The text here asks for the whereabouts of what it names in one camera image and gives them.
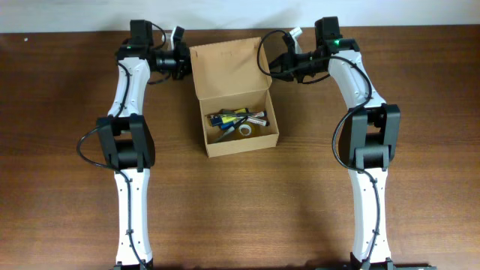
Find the white wall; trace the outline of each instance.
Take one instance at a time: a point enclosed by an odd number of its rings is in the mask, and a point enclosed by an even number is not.
[[[479,0],[0,0],[0,32],[128,30],[130,19],[165,29],[480,23]]]

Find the cardboard box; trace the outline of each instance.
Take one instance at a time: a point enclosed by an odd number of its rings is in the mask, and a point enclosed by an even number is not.
[[[193,81],[210,158],[277,145],[279,132],[269,92],[272,78],[263,74],[257,66],[259,44],[260,38],[257,37],[190,48]],[[268,71],[269,64],[263,48],[260,62]],[[206,116],[222,109],[240,108],[248,108],[252,112],[266,110],[270,125],[259,126],[260,136],[257,137],[213,143],[223,131],[212,127]]]

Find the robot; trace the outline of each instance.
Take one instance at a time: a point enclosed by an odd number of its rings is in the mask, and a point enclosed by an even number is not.
[[[119,78],[115,100],[107,117],[99,118],[97,126],[77,144],[80,157],[97,167],[115,172],[118,190],[119,240],[115,270],[153,269],[152,249],[147,232],[147,187],[150,169],[155,163],[155,145],[142,115],[143,97],[148,84],[162,83],[168,78],[181,80],[191,73],[190,53],[182,36],[184,29],[176,27],[170,38],[170,48],[163,43],[154,46],[152,26],[145,20],[130,21],[131,38],[116,55]],[[388,168],[395,156],[400,126],[400,110],[387,104],[372,85],[362,64],[359,45],[354,39],[343,38],[337,17],[324,17],[315,23],[316,49],[302,53],[297,41],[300,28],[291,32],[274,30],[259,44],[259,69],[273,78],[311,84],[333,77],[345,100],[347,113],[335,128],[332,151],[340,165],[348,169],[353,186],[355,209],[355,239],[351,261],[339,268],[316,270],[436,270],[434,266],[397,267],[391,260],[386,237],[385,187]],[[280,72],[266,72],[260,64],[260,48],[270,35],[281,32],[287,52],[268,66]],[[164,79],[149,82],[152,71],[166,74]],[[328,74],[304,82],[306,76],[320,72]],[[368,133],[367,126],[379,128]],[[131,139],[118,139],[125,132]],[[81,145],[97,134],[106,163],[89,160]]]

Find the brown wooden table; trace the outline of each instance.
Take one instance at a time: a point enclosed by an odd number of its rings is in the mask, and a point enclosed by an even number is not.
[[[267,30],[186,31],[190,46]],[[342,28],[402,111],[386,191],[397,263],[480,267],[480,26]],[[77,140],[106,115],[127,32],[0,35],[0,269],[108,269],[119,237],[113,174]],[[304,29],[304,51],[314,30]],[[272,60],[280,37],[266,44]],[[332,155],[345,105],[333,79],[275,80],[277,148],[208,159],[192,77],[149,86],[148,187],[156,266],[281,267],[349,259],[353,193]],[[102,161],[96,138],[85,153]]]

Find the brown surface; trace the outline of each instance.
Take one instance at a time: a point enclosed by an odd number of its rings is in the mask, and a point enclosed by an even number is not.
[[[191,46],[266,31],[187,31]],[[381,95],[402,110],[388,177],[387,229],[399,263],[480,267],[480,26],[344,28]],[[0,268],[108,269],[113,174],[77,140],[113,102],[125,32],[0,35]],[[284,49],[268,42],[268,58]],[[300,40],[314,48],[314,31]],[[353,195],[332,156],[345,113],[332,79],[275,80],[277,148],[208,159],[191,76],[148,87],[157,161],[148,230],[157,266],[301,266],[348,260]],[[96,139],[85,144],[101,160]]]

